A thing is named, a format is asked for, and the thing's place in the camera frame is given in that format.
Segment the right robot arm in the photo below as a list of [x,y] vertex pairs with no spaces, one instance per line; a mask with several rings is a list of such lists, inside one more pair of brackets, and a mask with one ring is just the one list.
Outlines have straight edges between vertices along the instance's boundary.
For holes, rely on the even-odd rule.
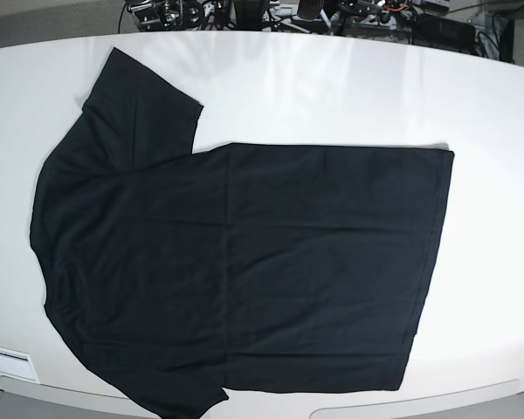
[[126,10],[139,31],[186,31],[205,22],[204,9],[198,1],[126,1]]

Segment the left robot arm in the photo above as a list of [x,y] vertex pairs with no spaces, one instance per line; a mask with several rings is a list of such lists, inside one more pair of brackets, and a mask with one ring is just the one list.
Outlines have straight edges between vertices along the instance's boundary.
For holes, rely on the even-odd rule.
[[399,12],[405,5],[393,7],[388,1],[339,1],[339,10],[349,16],[379,18],[387,14]]

